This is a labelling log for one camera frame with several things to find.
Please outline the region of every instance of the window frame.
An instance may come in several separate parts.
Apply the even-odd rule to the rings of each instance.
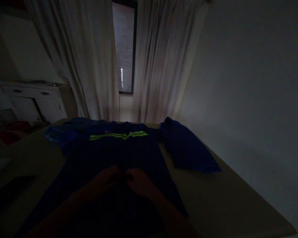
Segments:
[[[133,46],[132,46],[132,76],[131,76],[131,92],[119,91],[119,94],[133,95],[133,86],[135,78],[135,59],[136,59],[136,38],[137,38],[137,16],[138,16],[138,2],[134,0],[112,0],[113,3],[131,7],[134,9],[133,20]]]

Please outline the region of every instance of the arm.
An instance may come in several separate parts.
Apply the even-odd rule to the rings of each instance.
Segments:
[[[25,237],[58,237],[73,214],[87,201],[99,197],[118,183],[119,169],[112,166],[101,171],[95,178],[55,209]]]
[[[129,187],[136,194],[149,198],[155,205],[169,237],[201,237],[141,169],[130,169],[126,174],[133,177],[133,180],[128,181]]]

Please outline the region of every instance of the white cabinet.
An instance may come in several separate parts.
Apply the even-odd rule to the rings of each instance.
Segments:
[[[52,99],[36,98],[43,119],[53,123],[62,118],[61,106]]]
[[[21,97],[11,97],[11,99],[17,109],[17,117],[20,121],[28,121],[31,125],[34,121],[41,121],[34,99]]]
[[[74,94],[68,85],[35,85],[1,82],[10,96],[14,112],[20,121],[49,121],[77,117]]]

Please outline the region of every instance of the hand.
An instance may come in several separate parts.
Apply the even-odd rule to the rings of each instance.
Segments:
[[[137,195],[153,199],[156,195],[160,194],[160,191],[141,169],[129,169],[126,171],[126,176],[130,177],[127,180],[128,186]]]
[[[99,172],[89,183],[79,190],[86,199],[94,199],[118,184],[120,171],[116,165]]]

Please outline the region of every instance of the cabinet door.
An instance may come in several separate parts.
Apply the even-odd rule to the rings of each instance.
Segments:
[[[35,100],[39,106],[43,118],[45,118],[47,121],[54,123],[62,119],[62,114],[60,113],[61,108],[53,99],[36,98]]]
[[[11,97],[20,121],[27,121],[33,125],[34,121],[41,121],[40,114],[33,98]]]

